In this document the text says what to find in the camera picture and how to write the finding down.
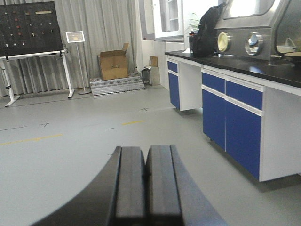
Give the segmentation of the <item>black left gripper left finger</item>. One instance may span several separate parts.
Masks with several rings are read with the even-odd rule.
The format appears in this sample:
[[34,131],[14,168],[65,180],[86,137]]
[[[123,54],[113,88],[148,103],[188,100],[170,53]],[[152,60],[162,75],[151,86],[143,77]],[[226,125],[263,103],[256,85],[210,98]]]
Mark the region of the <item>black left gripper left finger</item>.
[[97,176],[36,226],[146,225],[144,157],[139,147],[116,147]]

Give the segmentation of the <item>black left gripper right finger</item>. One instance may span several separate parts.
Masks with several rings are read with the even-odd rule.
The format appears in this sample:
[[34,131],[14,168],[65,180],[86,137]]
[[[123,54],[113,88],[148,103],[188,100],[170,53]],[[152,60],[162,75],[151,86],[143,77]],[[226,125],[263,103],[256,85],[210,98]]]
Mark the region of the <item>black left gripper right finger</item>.
[[183,164],[175,145],[153,145],[146,160],[149,226],[225,226]]

